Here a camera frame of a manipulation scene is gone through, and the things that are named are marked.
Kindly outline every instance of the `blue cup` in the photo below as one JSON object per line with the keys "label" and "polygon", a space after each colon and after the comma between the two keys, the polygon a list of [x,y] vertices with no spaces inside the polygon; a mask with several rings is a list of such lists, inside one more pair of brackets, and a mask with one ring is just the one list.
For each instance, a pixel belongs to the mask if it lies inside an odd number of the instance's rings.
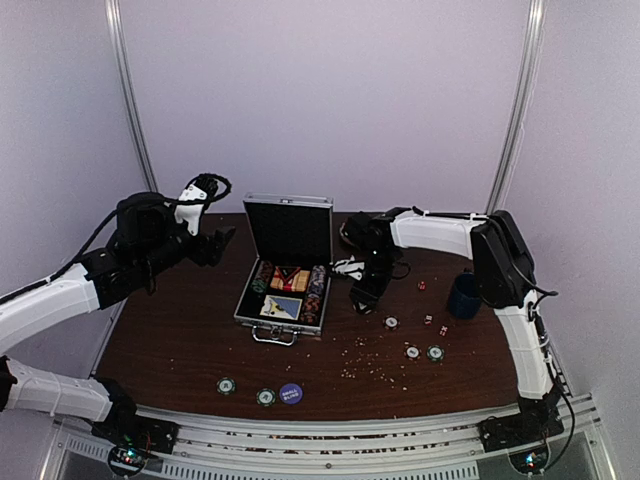
{"label": "blue cup", "polygon": [[473,273],[465,272],[456,277],[451,287],[447,307],[449,312],[461,320],[469,320],[478,313],[482,300],[478,296]]}

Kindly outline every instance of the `case latch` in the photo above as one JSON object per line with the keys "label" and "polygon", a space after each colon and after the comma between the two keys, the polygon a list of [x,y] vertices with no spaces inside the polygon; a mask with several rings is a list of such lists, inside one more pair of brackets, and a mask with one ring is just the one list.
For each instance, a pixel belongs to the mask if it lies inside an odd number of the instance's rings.
{"label": "case latch", "polygon": [[288,342],[285,342],[284,340],[280,340],[284,332],[282,330],[282,327],[278,325],[274,325],[273,327],[271,327],[271,331],[269,333],[270,333],[269,338],[263,338],[258,336],[257,326],[254,325],[253,328],[251,329],[251,336],[256,342],[273,343],[275,345],[282,345],[283,347],[291,347],[295,345],[295,343],[298,341],[298,332],[296,330],[290,332],[291,340],[289,340]]}

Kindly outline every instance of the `dark brown tabletop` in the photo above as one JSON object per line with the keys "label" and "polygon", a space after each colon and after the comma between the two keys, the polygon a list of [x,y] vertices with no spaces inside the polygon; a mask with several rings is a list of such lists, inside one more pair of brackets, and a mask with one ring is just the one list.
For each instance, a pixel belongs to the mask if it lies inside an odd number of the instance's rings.
{"label": "dark brown tabletop", "polygon": [[[335,214],[334,225],[346,218]],[[153,296],[136,292],[109,341],[98,375],[117,380],[141,405],[181,412],[264,420],[364,420],[452,413],[513,403],[516,375],[504,332],[483,306],[472,320],[456,320],[445,308],[453,279],[470,262],[454,255],[406,250],[411,274],[392,281],[377,311],[361,316],[349,300],[351,281],[334,280],[321,337],[302,336],[290,348],[256,343],[251,329],[233,319],[255,249],[244,215],[208,215],[204,230],[235,225],[237,233],[220,265],[183,261],[157,279]],[[335,259],[347,257],[336,237]],[[426,282],[425,291],[417,288]],[[426,326],[426,314],[433,324]],[[400,326],[385,330],[395,316]],[[445,337],[440,327],[449,327]],[[406,345],[422,351],[417,361]],[[429,361],[439,345],[445,359]],[[236,382],[224,396],[216,384]],[[297,405],[256,402],[297,383]]]}

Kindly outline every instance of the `poker chip stack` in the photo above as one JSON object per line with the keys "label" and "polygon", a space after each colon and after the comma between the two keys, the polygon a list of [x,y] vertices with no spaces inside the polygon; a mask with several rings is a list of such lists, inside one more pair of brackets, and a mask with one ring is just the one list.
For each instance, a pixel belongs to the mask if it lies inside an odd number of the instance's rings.
{"label": "poker chip stack", "polygon": [[251,290],[256,293],[264,293],[273,275],[273,264],[271,262],[262,262],[258,267],[258,272],[251,282]]}
{"label": "poker chip stack", "polygon": [[307,290],[307,298],[305,298],[302,308],[302,321],[309,324],[316,323],[318,312],[320,311],[320,303],[322,294],[324,293],[324,285],[327,281],[327,269],[322,265],[316,265],[311,270],[309,278],[309,288]]}

